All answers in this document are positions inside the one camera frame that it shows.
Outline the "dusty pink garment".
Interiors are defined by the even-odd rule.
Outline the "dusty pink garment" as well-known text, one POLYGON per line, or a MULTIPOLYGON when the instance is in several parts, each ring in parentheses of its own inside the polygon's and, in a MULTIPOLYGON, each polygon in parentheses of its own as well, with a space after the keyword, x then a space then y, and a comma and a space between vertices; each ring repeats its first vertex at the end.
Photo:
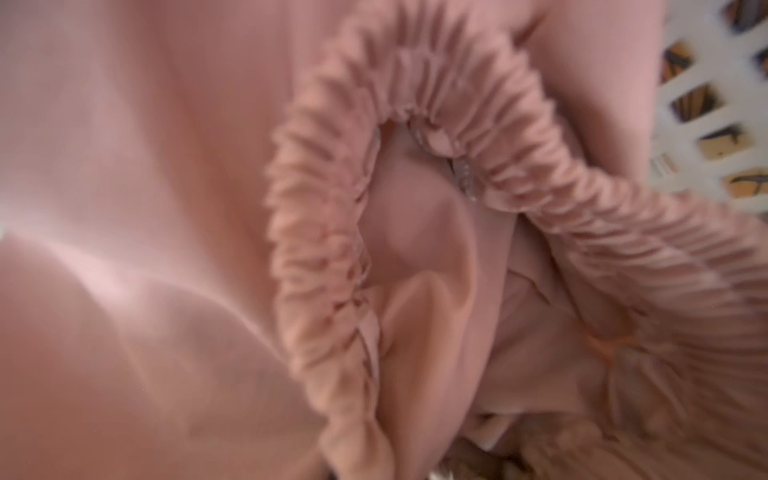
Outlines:
POLYGON ((662 1, 5 1, 5 479, 763 479, 767 227, 662 1))

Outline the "white plastic laundry basket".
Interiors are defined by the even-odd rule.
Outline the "white plastic laundry basket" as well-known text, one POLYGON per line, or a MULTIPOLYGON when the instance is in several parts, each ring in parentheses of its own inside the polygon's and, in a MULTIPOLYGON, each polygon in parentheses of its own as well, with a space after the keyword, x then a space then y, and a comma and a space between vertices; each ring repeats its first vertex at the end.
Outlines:
POLYGON ((766 214, 766 2, 668 2, 650 182, 766 214))

